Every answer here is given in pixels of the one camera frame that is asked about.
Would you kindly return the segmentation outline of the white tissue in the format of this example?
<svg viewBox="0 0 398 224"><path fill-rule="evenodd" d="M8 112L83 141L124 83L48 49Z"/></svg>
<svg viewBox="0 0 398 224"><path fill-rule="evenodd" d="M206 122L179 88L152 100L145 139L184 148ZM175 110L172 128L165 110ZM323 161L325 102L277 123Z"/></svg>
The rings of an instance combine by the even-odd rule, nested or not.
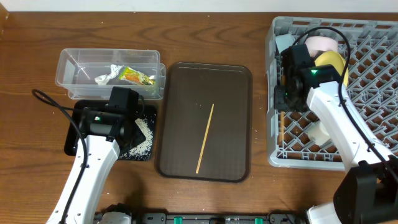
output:
<svg viewBox="0 0 398 224"><path fill-rule="evenodd" d="M119 72L123 68L123 65L112 64L110 66L111 73L108 75L100 75L95 78L95 82L98 85L106 85L110 80L116 78L119 75Z"/></svg>

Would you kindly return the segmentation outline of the yellow plate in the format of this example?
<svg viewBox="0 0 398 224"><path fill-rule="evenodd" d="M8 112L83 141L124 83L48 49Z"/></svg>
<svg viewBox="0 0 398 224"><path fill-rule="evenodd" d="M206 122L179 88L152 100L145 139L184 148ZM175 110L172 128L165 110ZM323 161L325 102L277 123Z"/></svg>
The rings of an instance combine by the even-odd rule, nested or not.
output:
<svg viewBox="0 0 398 224"><path fill-rule="evenodd" d="M320 52L315 56L316 66L332 65L341 76L343 76L345 64L346 60L339 53L334 51Z"/></svg>

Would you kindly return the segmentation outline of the green snack wrapper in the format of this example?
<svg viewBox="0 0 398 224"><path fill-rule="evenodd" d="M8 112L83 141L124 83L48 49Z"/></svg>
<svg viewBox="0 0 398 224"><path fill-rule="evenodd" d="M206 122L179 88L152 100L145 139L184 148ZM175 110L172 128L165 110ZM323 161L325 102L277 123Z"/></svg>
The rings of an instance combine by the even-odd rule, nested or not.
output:
<svg viewBox="0 0 398 224"><path fill-rule="evenodd" d="M147 76L133 68L126 67L119 75L120 80L127 81L132 85L149 85L155 84L155 76Z"/></svg>

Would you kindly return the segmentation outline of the white bowl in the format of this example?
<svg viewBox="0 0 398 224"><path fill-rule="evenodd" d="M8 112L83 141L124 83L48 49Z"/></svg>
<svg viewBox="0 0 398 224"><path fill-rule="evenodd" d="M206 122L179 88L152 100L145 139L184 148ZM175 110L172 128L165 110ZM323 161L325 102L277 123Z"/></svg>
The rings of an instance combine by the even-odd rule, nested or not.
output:
<svg viewBox="0 0 398 224"><path fill-rule="evenodd" d="M305 41L311 57L316 57L320 52L338 51L338 43L332 38L323 36L309 37Z"/></svg>

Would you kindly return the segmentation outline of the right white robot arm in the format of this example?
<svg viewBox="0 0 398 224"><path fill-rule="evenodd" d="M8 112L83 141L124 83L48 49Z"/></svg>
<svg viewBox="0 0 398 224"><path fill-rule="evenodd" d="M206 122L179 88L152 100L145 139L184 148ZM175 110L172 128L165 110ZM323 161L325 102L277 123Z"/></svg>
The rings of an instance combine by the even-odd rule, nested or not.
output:
<svg viewBox="0 0 398 224"><path fill-rule="evenodd" d="M310 110L337 148L346 176L330 203L307 210L309 223L382 223L397 219L397 158L371 132L332 65L284 69L274 90L281 111Z"/></svg>

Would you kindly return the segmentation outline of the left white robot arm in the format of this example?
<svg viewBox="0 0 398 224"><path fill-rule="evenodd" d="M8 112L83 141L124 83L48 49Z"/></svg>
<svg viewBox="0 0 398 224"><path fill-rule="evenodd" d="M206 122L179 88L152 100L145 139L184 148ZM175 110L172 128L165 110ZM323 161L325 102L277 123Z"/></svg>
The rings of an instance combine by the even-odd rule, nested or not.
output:
<svg viewBox="0 0 398 224"><path fill-rule="evenodd" d="M145 140L138 136L136 106L86 107L76 133L75 160L48 223L92 223L108 174L120 154Z"/></svg>

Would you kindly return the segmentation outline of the white cup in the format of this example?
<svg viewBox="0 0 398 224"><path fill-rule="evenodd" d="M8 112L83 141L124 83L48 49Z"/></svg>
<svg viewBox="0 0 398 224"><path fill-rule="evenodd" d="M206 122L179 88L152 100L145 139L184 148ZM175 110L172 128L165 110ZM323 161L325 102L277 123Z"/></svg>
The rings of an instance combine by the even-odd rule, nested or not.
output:
<svg viewBox="0 0 398 224"><path fill-rule="evenodd" d="M307 136L317 146L322 146L330 140L330 135L321 121L315 122L314 125L308 129Z"/></svg>

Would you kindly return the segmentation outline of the light blue bowl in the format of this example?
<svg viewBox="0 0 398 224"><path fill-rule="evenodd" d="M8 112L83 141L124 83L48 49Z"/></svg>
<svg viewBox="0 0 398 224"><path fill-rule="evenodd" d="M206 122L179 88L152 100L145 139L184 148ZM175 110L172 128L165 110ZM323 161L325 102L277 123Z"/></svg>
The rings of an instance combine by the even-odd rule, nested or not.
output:
<svg viewBox="0 0 398 224"><path fill-rule="evenodd" d="M278 53L282 53L295 42L295 37L292 34L278 35L275 37L275 43Z"/></svg>

